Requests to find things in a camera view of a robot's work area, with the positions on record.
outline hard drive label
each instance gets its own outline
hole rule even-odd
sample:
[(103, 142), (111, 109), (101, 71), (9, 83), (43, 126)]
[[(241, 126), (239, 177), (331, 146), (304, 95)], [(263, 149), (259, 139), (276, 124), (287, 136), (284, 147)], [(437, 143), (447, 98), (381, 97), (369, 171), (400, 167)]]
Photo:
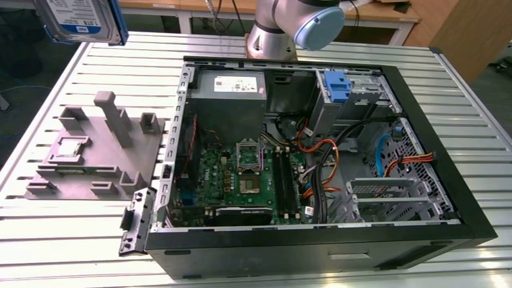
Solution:
[(93, 0), (47, 0), (53, 16), (69, 32), (96, 34), (101, 23)]

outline red cable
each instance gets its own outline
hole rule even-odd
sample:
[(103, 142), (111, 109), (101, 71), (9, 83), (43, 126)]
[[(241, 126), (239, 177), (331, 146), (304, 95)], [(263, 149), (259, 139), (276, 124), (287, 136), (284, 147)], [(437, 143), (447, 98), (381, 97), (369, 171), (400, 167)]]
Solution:
[(195, 134), (196, 134), (196, 130), (197, 130), (197, 116), (193, 116), (193, 134), (192, 134), (192, 141), (191, 141), (191, 146), (189, 146), (189, 150), (188, 150), (188, 154), (187, 154), (187, 161), (185, 161), (185, 165), (183, 167), (183, 170), (181, 170), (181, 174), (179, 177), (175, 178), (179, 179), (181, 178), (183, 174), (185, 173), (187, 171), (187, 167), (189, 165), (189, 161), (191, 161), (191, 154), (192, 154), (192, 148), (193, 148), (193, 142), (195, 142)]

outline connector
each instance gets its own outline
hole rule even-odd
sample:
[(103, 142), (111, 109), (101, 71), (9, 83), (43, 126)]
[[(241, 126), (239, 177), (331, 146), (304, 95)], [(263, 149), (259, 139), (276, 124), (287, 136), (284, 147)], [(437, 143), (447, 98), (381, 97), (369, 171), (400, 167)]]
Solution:
[(403, 127), (395, 127), (395, 129), (391, 131), (391, 138), (393, 141), (401, 141), (404, 138), (405, 132)]

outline ram slot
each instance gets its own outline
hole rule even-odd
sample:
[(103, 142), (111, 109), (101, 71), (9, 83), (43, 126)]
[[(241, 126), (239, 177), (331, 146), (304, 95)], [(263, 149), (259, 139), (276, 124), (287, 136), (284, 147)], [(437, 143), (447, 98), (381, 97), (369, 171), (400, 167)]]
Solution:
[(289, 153), (284, 152), (281, 155), (281, 179), (284, 183), (284, 191), (285, 191), (285, 207), (287, 213), (295, 214), (297, 213), (297, 197), (293, 187), (293, 172), (289, 163)]
[(273, 154), (272, 163), (277, 214), (295, 214), (297, 212), (297, 198), (293, 188), (289, 154), (285, 152), (276, 152)]
[(283, 216), (285, 213), (285, 191), (281, 177), (281, 153), (272, 153), (272, 171), (273, 171), (273, 185), (275, 185), (275, 199), (277, 206), (277, 215)]

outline power supply label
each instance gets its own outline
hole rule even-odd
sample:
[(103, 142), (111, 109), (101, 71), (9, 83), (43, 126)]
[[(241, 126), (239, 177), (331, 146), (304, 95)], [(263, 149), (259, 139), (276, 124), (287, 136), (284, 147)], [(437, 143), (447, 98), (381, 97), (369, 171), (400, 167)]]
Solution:
[(256, 77), (219, 76), (213, 83), (215, 92), (257, 92)]

